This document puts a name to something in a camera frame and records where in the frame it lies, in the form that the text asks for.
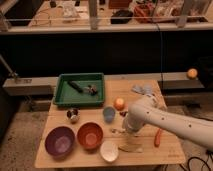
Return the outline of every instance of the green plastic bin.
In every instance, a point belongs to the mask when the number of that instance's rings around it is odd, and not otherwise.
[[[98,93],[90,95],[79,93],[67,81],[73,81],[80,87],[95,85]],[[53,104],[59,107],[95,107],[102,106],[105,101],[103,73],[61,74],[58,79]]]

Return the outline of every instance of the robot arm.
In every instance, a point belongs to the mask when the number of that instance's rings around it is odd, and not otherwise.
[[[123,121],[123,128],[128,133],[134,133],[146,123],[213,151],[213,122],[157,109],[155,97],[149,94],[143,95],[140,100],[129,107],[128,115]]]

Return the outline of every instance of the floor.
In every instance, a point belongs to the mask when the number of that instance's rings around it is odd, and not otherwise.
[[[197,116],[208,117],[213,119],[213,106],[211,104],[190,104],[186,105],[172,105],[168,104],[168,111],[179,113],[181,115],[196,114]],[[0,147],[0,171],[53,171],[54,169],[36,169],[34,168],[34,161],[36,151],[38,149],[41,134],[47,118],[48,107],[43,106],[37,108],[36,111],[28,111],[26,105],[20,107],[8,128],[5,138]],[[187,140],[180,139],[186,158],[192,156],[201,157],[207,160],[206,149],[200,147]],[[209,166],[213,170],[213,161],[208,160]],[[194,160],[191,163],[191,170],[200,171],[202,163]],[[85,169],[65,169],[83,171]],[[88,168],[88,171],[109,170],[109,168]],[[110,170],[130,170],[130,171],[181,171],[179,165],[168,165],[156,168],[156,166],[142,166],[142,167],[114,167]]]

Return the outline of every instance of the orange ball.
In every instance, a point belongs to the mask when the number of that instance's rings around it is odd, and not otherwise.
[[[198,72],[195,68],[191,68],[187,71],[187,77],[189,79],[195,79],[197,77],[197,74]]]
[[[117,110],[123,110],[125,107],[125,101],[123,98],[117,98],[114,101],[114,107]]]

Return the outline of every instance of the white bowl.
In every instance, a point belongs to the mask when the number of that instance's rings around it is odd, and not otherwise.
[[[100,153],[105,161],[113,162],[118,158],[118,146],[112,141],[104,141]]]

